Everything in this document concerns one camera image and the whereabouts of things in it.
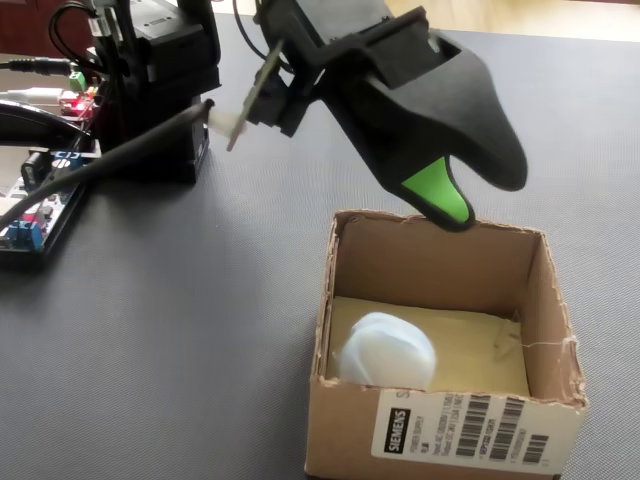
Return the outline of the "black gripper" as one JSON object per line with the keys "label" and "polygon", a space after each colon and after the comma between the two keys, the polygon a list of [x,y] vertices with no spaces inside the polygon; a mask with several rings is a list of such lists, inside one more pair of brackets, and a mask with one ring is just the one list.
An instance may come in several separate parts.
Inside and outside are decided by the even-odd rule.
{"label": "black gripper", "polygon": [[426,11],[383,1],[262,1],[270,47],[261,99],[316,95],[378,183],[438,227],[476,217],[450,155],[491,185],[518,191],[528,166],[486,64],[429,31]]}

